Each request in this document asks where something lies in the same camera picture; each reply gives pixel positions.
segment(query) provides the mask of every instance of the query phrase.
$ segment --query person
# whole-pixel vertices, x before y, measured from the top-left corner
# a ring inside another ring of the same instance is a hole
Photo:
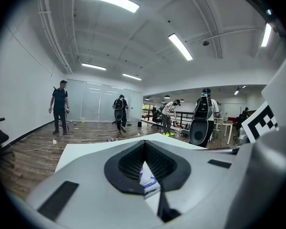
[[[175,122],[176,122],[176,124],[178,124],[177,115],[176,115],[176,111],[175,111],[177,105],[180,106],[180,100],[179,99],[175,100],[174,102],[168,102],[162,110],[163,135],[165,135],[165,136],[174,135],[174,133],[171,132],[170,112],[174,111]]]
[[[246,116],[249,117],[248,110],[249,110],[248,107],[246,107],[245,110],[243,111],[243,115],[246,115]]]
[[[61,118],[63,134],[64,135],[67,134],[65,104],[67,106],[66,108],[67,113],[70,112],[70,109],[69,109],[69,102],[68,102],[68,92],[65,90],[66,84],[67,84],[66,81],[64,80],[61,81],[59,88],[55,89],[52,94],[52,99],[51,99],[50,107],[49,107],[49,113],[51,113],[52,111],[52,105],[54,102],[53,115],[54,115],[55,131],[53,132],[53,135],[59,133],[59,125],[58,125],[59,117]]]
[[[127,102],[125,100],[125,97],[122,94],[120,95],[119,99],[121,99],[123,101],[123,108],[122,108],[123,116],[122,116],[122,120],[116,121],[116,126],[117,126],[119,132],[121,131],[121,129],[123,132],[126,132],[126,130],[125,130],[125,126],[126,126],[126,122],[127,122],[126,109],[128,109],[128,105],[127,105]]]
[[[212,105],[211,106],[212,115],[207,119],[207,121],[208,121],[208,131],[206,133],[204,141],[201,144],[197,145],[197,146],[200,146],[200,147],[206,147],[206,145],[207,145],[207,143],[208,143],[208,141],[210,139],[210,136],[211,136],[211,134],[213,132],[214,117],[216,117],[216,118],[219,117],[219,108],[218,108],[217,101],[211,98],[211,90],[209,88],[207,88],[207,87],[204,88],[202,90],[201,96],[207,96],[208,97],[208,102]],[[200,98],[197,100],[194,109],[196,109],[199,100],[200,100]]]

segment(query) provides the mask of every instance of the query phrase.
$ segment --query black railing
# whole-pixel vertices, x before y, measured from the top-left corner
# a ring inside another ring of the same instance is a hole
[[[193,120],[193,112],[179,112],[176,111],[177,121],[179,125],[181,125],[182,129],[189,130],[191,126],[191,122]],[[142,119],[147,121],[153,120],[153,113],[149,109],[142,110]],[[175,119],[172,119],[173,126],[176,126]]]

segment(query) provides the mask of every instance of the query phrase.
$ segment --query floor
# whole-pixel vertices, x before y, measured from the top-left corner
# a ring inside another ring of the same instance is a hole
[[[130,139],[137,136],[139,132],[141,135],[148,135],[161,132],[156,126],[151,128],[152,124],[142,122],[142,128],[137,127],[137,123],[132,126],[127,126],[127,133],[121,136],[116,129],[116,125],[111,123],[69,123],[70,131],[68,135],[56,135],[57,144],[51,147],[43,148],[36,151],[19,152],[14,150],[15,157],[7,156],[14,165],[11,168],[4,162],[0,162],[0,179],[3,185],[19,196],[25,199],[27,195],[46,177],[54,173],[61,154],[68,143],[84,144],[84,143],[101,143],[106,142],[111,137],[120,140]],[[33,133],[27,138],[17,142],[13,148],[17,150],[32,150],[41,147],[52,145],[54,124],[50,124],[45,128]],[[230,145],[227,145],[227,138],[224,137],[224,129],[222,132],[213,133],[213,139],[208,144],[207,148],[220,148],[233,146],[233,136],[236,130],[232,130]],[[188,137],[180,137],[181,141],[188,142]]]

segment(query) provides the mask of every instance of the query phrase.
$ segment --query ceiling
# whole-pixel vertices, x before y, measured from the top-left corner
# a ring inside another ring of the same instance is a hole
[[[265,20],[245,0],[130,0],[140,6],[136,13],[97,0],[49,1],[58,44],[73,72],[134,81],[121,76],[126,73],[151,84],[164,80],[169,70],[186,74],[206,58],[220,61],[246,55],[279,67],[286,54],[286,42],[276,33],[267,48],[260,48]],[[238,32],[209,39],[208,46],[199,42],[231,31]],[[172,33],[184,43],[192,61],[168,39]],[[107,71],[83,69],[82,62]]]
[[[220,86],[220,87],[209,87],[211,90],[211,96],[215,99],[218,97],[235,97],[234,93],[236,92],[239,85],[230,85],[230,86]],[[244,97],[251,93],[256,93],[263,90],[265,85],[249,85],[246,88],[242,88],[237,95],[237,97]],[[145,102],[151,103],[160,103],[161,101],[174,101],[176,99],[184,99],[186,102],[195,102],[199,96],[201,96],[202,88],[195,89],[184,89],[179,91],[171,91],[160,94],[153,94],[149,96],[144,96],[143,100]],[[164,99],[164,96],[169,95],[170,99]]]

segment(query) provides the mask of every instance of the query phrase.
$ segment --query pants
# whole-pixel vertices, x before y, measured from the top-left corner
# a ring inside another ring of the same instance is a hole
[[[60,117],[61,118],[61,123],[62,123],[62,129],[64,131],[66,131],[67,127],[66,127],[65,109],[64,108],[54,109],[53,110],[53,114],[54,114],[55,130],[59,130],[58,120],[59,120],[59,117]]]
[[[119,130],[121,129],[121,122],[122,122],[122,126],[125,127],[126,126],[126,122],[127,122],[126,113],[123,113],[122,120],[118,120],[116,122],[116,126],[118,127]]]
[[[163,131],[164,133],[171,132],[171,117],[162,113],[162,123],[163,123]]]
[[[208,126],[208,131],[207,131],[207,133],[206,133],[206,136],[205,136],[204,141],[203,141],[201,144],[196,145],[196,146],[206,147],[206,145],[208,144],[208,141],[209,141],[210,136],[211,136],[211,134],[212,134],[212,132],[213,132],[213,129],[214,129],[214,121],[208,120],[208,124],[209,124],[209,126]]]

